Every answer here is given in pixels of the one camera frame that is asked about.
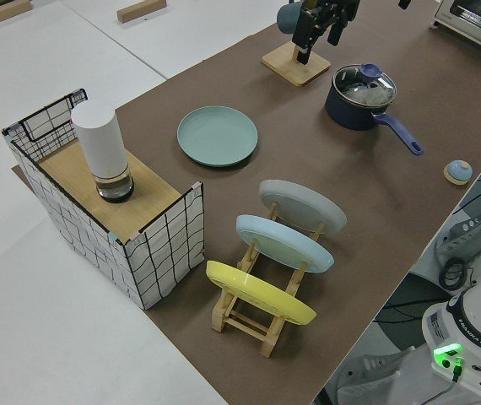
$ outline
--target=plate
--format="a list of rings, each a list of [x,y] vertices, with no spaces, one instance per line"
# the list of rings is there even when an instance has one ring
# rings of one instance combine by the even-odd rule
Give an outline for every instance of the plate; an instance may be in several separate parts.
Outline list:
[[[334,258],[323,246],[270,219],[239,215],[236,229],[246,244],[255,240],[257,251],[285,266],[299,269],[305,262],[307,273],[324,273],[334,264]]]
[[[314,310],[293,295],[232,266],[209,260],[207,277],[241,300],[286,321],[306,325],[316,317]]]
[[[259,185],[259,197],[267,208],[278,204],[279,218],[303,230],[314,232],[324,223],[322,234],[337,233],[348,222],[334,202],[310,188],[284,180],[265,180]]]
[[[231,166],[247,158],[257,145],[257,129],[242,112],[211,105],[185,116],[176,132],[185,154],[207,166]]]

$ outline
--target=pan handle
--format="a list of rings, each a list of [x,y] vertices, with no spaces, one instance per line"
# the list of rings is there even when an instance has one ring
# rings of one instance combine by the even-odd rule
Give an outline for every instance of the pan handle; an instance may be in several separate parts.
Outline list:
[[[424,153],[424,149],[420,146],[420,143],[417,142],[417,139],[415,139],[408,129],[396,118],[385,113],[374,114],[374,121],[378,124],[389,126],[412,154],[420,156]]]

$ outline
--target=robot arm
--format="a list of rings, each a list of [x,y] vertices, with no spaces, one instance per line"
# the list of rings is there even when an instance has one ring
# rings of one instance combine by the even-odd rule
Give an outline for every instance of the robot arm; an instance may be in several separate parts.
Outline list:
[[[428,308],[422,328],[434,354],[433,370],[451,379],[452,364],[462,359],[458,385],[481,396],[481,281],[448,304]]]
[[[328,42],[334,46],[340,41],[343,29],[353,21],[360,0],[305,0],[300,8],[292,41],[299,47],[297,61],[307,64],[311,48],[328,27]]]

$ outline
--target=yellow plate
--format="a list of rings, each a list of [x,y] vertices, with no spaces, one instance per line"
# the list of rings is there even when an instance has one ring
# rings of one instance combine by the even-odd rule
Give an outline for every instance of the yellow plate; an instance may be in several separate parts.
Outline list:
[[[316,313],[282,289],[220,262],[207,262],[207,277],[216,285],[274,316],[306,325]]]

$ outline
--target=wooden box lid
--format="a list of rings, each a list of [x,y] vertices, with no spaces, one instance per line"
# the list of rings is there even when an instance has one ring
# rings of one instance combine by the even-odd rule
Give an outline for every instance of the wooden box lid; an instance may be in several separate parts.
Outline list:
[[[100,197],[77,139],[41,160],[39,165],[124,244],[181,196],[128,151],[127,157],[135,187],[130,198],[121,203]]]

